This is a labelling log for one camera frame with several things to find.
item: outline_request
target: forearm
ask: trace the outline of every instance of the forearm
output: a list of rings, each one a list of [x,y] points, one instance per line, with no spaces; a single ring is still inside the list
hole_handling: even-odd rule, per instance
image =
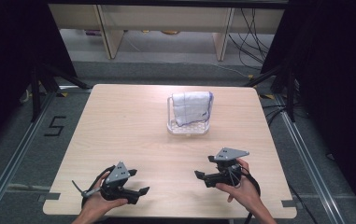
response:
[[[249,210],[261,224],[276,224],[268,209],[263,203],[257,203]]]

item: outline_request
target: gray floor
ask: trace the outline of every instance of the gray floor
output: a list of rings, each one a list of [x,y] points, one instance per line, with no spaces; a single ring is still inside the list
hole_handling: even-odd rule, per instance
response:
[[[142,83],[142,84],[176,84],[176,85],[218,85],[241,86],[248,76],[259,75],[261,66],[255,60],[240,55],[230,40],[223,62],[216,60],[211,34],[179,33],[165,35],[158,31],[144,33],[128,31],[121,42],[119,52],[114,60],[106,56],[102,39],[99,36],[85,35],[81,30],[61,30],[70,57],[78,71],[78,76],[88,84],[102,83]],[[232,35],[241,43],[237,34]],[[272,35],[259,35],[265,45],[271,43]],[[261,58],[258,50],[248,48]],[[61,85],[69,83],[59,80]],[[273,78],[256,86],[260,95],[269,95]],[[89,97],[88,92],[70,92],[65,97],[56,97],[50,103],[38,131],[21,161],[18,170],[12,177],[8,189],[0,201],[0,223],[69,223],[74,216],[48,216],[42,212],[42,196],[46,195],[64,157],[69,140],[78,123],[79,116]],[[277,101],[263,97],[263,106],[276,105]],[[26,129],[30,126],[31,101],[18,107],[9,122],[0,132],[0,176],[9,159],[20,145]],[[267,116],[275,110],[265,107]],[[327,147],[321,141],[316,127],[307,116],[302,106],[294,109],[295,125],[303,137],[311,158],[320,171],[322,180],[330,190],[338,211],[346,223],[356,223],[356,198],[351,192],[344,176],[336,164],[327,159]],[[58,137],[46,137],[53,133],[49,128],[54,116],[65,116],[58,120],[64,126],[63,134]],[[294,219],[279,219],[278,223],[313,223],[304,206],[314,215],[318,223],[335,223],[328,216],[327,208],[320,199],[314,182],[308,174],[296,144],[293,142],[282,115],[275,117],[270,125],[279,158],[287,181],[303,200],[297,202],[298,215]],[[175,219],[125,219],[114,218],[111,223],[228,223],[216,220]]]

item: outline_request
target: black strap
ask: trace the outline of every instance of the black strap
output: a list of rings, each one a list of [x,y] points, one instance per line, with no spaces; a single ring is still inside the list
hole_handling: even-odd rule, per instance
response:
[[[259,196],[261,195],[261,191],[260,191],[260,185],[257,182],[257,180],[255,178],[253,178],[253,176],[250,174],[249,170],[245,169],[244,167],[242,167],[242,169],[244,169],[245,171],[247,171],[248,173],[245,174],[244,172],[242,172],[242,175],[244,177],[246,177],[250,183],[254,186],[254,188],[256,188],[257,193],[259,194]],[[245,224],[248,224],[252,218],[253,214],[249,213],[247,219],[245,220]]]
[[[110,166],[110,167],[106,168],[106,170],[104,170],[99,176],[97,176],[97,177],[95,178],[95,180],[94,180],[93,183],[91,184],[90,188],[87,189],[86,191],[92,190],[93,187],[95,186],[96,182],[98,182],[98,180],[102,177],[102,175],[104,175],[106,172],[109,172],[109,171],[111,172],[111,171],[113,171],[115,167],[116,167],[116,166],[113,165],[113,166]],[[81,201],[81,208],[84,206],[84,204],[87,202],[87,200],[88,200],[88,198],[85,198],[85,197],[82,198],[82,201]]]

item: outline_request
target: gray gripper mount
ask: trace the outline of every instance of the gray gripper mount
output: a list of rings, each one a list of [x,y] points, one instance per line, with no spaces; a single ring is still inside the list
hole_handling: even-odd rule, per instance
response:
[[[224,147],[221,151],[215,156],[215,161],[230,161],[236,158],[248,156],[248,151],[233,149],[229,147]]]

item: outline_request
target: metal rail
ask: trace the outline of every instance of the metal rail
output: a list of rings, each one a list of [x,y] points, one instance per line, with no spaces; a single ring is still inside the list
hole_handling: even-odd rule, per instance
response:
[[[276,100],[278,105],[283,105],[284,101],[280,95],[276,95]],[[312,160],[311,154],[306,147],[306,144],[298,131],[296,124],[291,122],[288,114],[286,112],[281,112],[283,120],[285,121],[286,127],[288,128],[289,133],[293,139],[294,144],[296,145],[297,151],[300,154],[300,157],[308,171],[309,177],[314,185],[315,190],[320,196],[320,201],[325,208],[326,214],[329,217],[331,223],[343,224],[346,223],[345,219],[342,217],[341,212],[335,202],[335,199],[332,196],[332,193],[328,189],[326,183],[323,180],[323,177],[320,174],[320,171]]]
[[[20,144],[18,145],[17,149],[15,150],[14,154],[12,155],[11,159],[8,162],[8,165],[4,169],[4,172],[0,176],[0,201],[3,198],[4,193],[6,192],[6,189],[8,187],[9,182],[11,181],[12,177],[15,175],[17,172],[21,161],[23,160],[23,157],[26,154],[26,151],[28,150],[30,144],[32,143],[32,140],[34,139],[34,136],[38,130],[38,127],[41,124],[41,121],[44,118],[44,115],[46,114],[47,108],[50,106],[50,103],[52,100],[55,98],[56,93],[51,92],[48,93],[43,104],[42,104],[42,110],[40,114],[38,115],[37,119],[33,121],[28,130],[26,131],[25,135],[23,136],[23,139],[21,140]]]

